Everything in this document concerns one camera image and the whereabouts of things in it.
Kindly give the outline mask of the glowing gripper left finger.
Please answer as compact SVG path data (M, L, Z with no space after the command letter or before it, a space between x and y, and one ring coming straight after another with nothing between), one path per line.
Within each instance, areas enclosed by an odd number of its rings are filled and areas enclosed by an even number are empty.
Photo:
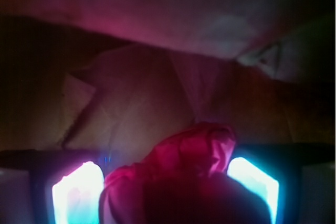
M98 223L104 175L99 155L86 150L30 151L37 223Z

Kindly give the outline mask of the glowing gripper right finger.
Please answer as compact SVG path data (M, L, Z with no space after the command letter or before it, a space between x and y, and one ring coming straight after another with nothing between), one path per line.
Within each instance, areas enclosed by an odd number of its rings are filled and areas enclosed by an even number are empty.
M301 165L297 146L240 145L230 158L227 175L266 203L271 223L298 222Z

